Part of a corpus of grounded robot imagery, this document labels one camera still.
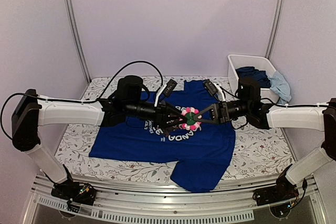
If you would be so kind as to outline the pink flower brooch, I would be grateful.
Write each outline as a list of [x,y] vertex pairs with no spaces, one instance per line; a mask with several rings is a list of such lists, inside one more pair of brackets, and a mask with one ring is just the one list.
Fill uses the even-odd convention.
[[194,119],[194,116],[199,113],[199,110],[194,107],[186,107],[182,110],[182,115],[187,118],[186,122],[182,123],[179,128],[187,131],[197,131],[201,127],[201,122]]

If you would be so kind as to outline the blue printed t-shirt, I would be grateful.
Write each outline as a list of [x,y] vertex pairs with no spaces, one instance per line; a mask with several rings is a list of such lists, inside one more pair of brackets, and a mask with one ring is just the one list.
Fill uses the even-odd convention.
[[126,124],[102,127],[89,157],[127,162],[175,162],[170,179],[192,193],[213,190],[226,172],[236,133],[223,125],[184,124],[169,136],[151,121],[130,118]]

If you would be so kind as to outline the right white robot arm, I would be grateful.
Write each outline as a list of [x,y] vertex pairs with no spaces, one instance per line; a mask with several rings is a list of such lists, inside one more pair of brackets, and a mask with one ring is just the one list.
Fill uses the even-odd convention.
[[239,117],[258,129],[298,128],[317,130],[324,133],[320,147],[304,158],[289,165],[276,179],[275,185],[256,189],[253,200],[258,206],[273,204],[294,198],[287,206],[291,210],[303,199],[297,185],[302,183],[306,190],[306,178],[327,163],[335,160],[335,99],[327,103],[308,105],[281,105],[269,98],[262,98],[260,85],[252,78],[238,80],[234,101],[224,99],[211,104],[193,116],[196,122],[225,124]]

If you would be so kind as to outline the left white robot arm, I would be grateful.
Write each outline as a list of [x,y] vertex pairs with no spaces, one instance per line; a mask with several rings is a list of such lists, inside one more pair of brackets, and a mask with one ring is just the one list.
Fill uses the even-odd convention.
[[42,146],[38,135],[40,126],[51,124],[87,124],[112,127],[133,117],[152,121],[153,125],[169,133],[187,121],[174,106],[141,100],[146,87],[138,76],[126,76],[118,81],[117,89],[108,98],[96,100],[62,100],[38,95],[28,89],[12,114],[13,146],[30,156],[53,183],[52,196],[73,203],[92,206],[97,191],[89,183],[73,180],[69,170]]

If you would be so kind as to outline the dark navy clothing in bin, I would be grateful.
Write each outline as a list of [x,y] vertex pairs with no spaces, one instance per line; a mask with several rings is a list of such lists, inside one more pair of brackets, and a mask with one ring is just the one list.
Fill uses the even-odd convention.
[[255,67],[241,67],[236,69],[236,73],[239,78],[249,77],[257,81],[261,88],[269,89],[271,82],[266,74],[265,70],[259,70]]

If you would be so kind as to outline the white plastic bin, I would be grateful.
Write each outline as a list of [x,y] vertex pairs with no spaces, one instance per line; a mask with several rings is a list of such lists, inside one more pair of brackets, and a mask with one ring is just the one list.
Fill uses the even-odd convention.
[[235,93],[238,88],[239,77],[236,72],[238,68],[255,67],[258,70],[264,70],[268,77],[273,77],[276,72],[272,63],[265,57],[230,54],[227,58],[229,62],[228,81],[233,93]]

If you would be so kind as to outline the floral table cloth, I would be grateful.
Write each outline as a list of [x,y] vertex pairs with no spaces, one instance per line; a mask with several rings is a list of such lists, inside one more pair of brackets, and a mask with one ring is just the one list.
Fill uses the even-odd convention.
[[[233,157],[223,180],[277,175],[293,162],[287,141],[279,129],[259,130],[245,125],[244,118],[233,122],[236,131]],[[115,161],[89,157],[99,127],[70,124],[55,156],[74,175],[107,180],[172,183],[175,167],[170,163]]]

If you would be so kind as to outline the light blue cloth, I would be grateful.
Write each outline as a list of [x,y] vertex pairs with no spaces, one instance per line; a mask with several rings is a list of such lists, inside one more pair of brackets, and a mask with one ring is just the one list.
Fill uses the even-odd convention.
[[270,90],[279,96],[278,103],[283,105],[289,103],[292,99],[291,90],[284,76],[276,71],[269,80]]

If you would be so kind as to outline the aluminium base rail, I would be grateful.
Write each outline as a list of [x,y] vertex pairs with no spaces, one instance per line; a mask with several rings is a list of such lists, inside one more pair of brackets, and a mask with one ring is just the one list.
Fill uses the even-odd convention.
[[96,190],[92,206],[78,212],[67,209],[65,200],[51,195],[52,184],[37,175],[29,192],[23,223],[328,223],[317,184],[308,187],[298,206],[282,213],[289,201],[258,206],[256,189],[272,186],[274,175],[221,181],[209,193],[194,194],[175,184],[126,182],[75,176]]

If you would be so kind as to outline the right aluminium frame post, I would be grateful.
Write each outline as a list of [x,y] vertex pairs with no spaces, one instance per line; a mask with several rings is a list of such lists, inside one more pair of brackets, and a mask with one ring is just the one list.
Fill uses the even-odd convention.
[[271,31],[270,31],[270,36],[268,39],[268,44],[265,52],[265,58],[268,60],[271,59],[272,52],[275,46],[278,30],[279,30],[279,25],[280,25],[280,20],[281,20],[281,15],[282,11],[284,8],[284,2],[285,0],[277,0],[276,1],[276,8],[275,8],[275,14],[271,26]]

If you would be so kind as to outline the aluminium frame post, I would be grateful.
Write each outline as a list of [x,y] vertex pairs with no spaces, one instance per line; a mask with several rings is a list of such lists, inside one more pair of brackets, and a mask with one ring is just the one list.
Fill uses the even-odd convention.
[[92,78],[89,72],[87,61],[85,59],[85,54],[83,52],[83,47],[82,47],[79,30],[78,30],[78,26],[76,22],[76,17],[75,17],[74,6],[72,3],[72,0],[64,0],[64,2],[65,2],[65,8],[66,8],[66,12],[67,12],[68,20],[69,20],[69,26],[70,26],[70,30],[71,30],[71,34],[73,38],[73,43],[75,46],[75,51],[77,53],[78,61],[79,61],[79,64],[80,64],[80,67],[81,67],[86,83],[90,83]]
[[270,31],[270,36],[268,39],[268,44],[265,52],[265,58],[268,60],[271,59],[272,52],[275,46],[278,30],[279,30],[279,25],[280,25],[280,20],[281,20],[281,15],[282,11],[284,8],[284,2],[285,0],[277,0],[276,1],[276,8],[275,8],[275,14],[271,26],[271,31]]

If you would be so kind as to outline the left aluminium frame post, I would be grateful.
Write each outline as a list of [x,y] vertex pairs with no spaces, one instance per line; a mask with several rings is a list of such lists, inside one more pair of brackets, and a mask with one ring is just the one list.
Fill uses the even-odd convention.
[[86,83],[90,83],[92,78],[89,72],[87,61],[85,59],[85,54],[83,52],[83,47],[82,47],[79,30],[78,30],[78,26],[76,22],[76,17],[75,17],[74,6],[72,3],[72,0],[64,0],[64,2],[65,2],[65,8],[66,8],[66,12],[67,12],[68,20],[69,20],[69,26],[70,26],[70,30],[71,30],[71,34],[73,38],[73,43],[75,46],[75,51],[77,53],[78,61],[79,61],[79,64],[80,64],[80,67],[81,67]]

